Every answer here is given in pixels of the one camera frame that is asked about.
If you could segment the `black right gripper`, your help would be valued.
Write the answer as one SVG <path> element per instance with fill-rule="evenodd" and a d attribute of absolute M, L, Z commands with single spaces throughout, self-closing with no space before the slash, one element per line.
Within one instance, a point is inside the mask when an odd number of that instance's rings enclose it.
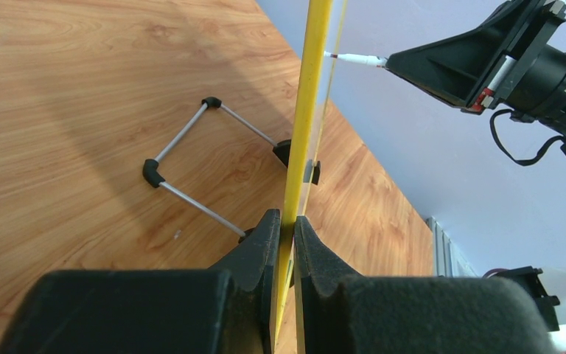
<path fill-rule="evenodd" d="M 464 112 L 480 114 L 505 100 L 515 122 L 557 132 L 566 156 L 566 52 L 547 45 L 566 20 L 566 1 L 505 1 L 479 26 L 388 57 L 388 72 Z"/>

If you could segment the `white purple whiteboard marker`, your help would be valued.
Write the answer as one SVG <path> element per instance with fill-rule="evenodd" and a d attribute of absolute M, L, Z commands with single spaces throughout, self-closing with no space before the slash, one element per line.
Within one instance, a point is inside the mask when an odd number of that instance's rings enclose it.
<path fill-rule="evenodd" d="M 386 57 L 380 57 L 376 55 L 359 55 L 359 54 L 335 54 L 331 52 L 324 52 L 325 58 L 333 58 L 336 60 L 342 60 L 348 63 L 355 63 L 363 66 L 370 66 L 376 68 L 384 69 L 387 65 L 388 59 Z"/>

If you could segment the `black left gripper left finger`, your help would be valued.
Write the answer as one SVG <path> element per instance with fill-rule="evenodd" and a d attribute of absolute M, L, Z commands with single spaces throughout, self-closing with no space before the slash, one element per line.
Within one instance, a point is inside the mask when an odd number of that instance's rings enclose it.
<path fill-rule="evenodd" d="M 271 353 L 280 224 L 269 209 L 208 268 L 44 274 L 0 353 Z"/>

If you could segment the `yellow-framed whiteboard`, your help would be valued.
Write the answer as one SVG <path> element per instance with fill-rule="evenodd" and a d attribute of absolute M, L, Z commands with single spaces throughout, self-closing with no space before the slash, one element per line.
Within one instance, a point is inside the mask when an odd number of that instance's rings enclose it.
<path fill-rule="evenodd" d="M 279 343 L 293 273 L 294 225 L 296 218 L 306 212 L 328 111 L 335 62 L 325 53 L 339 49 L 346 7 L 346 1 L 310 1 L 308 6 L 273 293 L 274 347 Z"/>

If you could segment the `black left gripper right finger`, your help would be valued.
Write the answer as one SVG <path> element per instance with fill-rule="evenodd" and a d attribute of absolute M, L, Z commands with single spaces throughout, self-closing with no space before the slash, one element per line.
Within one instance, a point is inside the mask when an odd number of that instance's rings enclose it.
<path fill-rule="evenodd" d="M 294 230 L 300 353 L 553 353 L 534 301 L 493 278 L 369 277 Z"/>

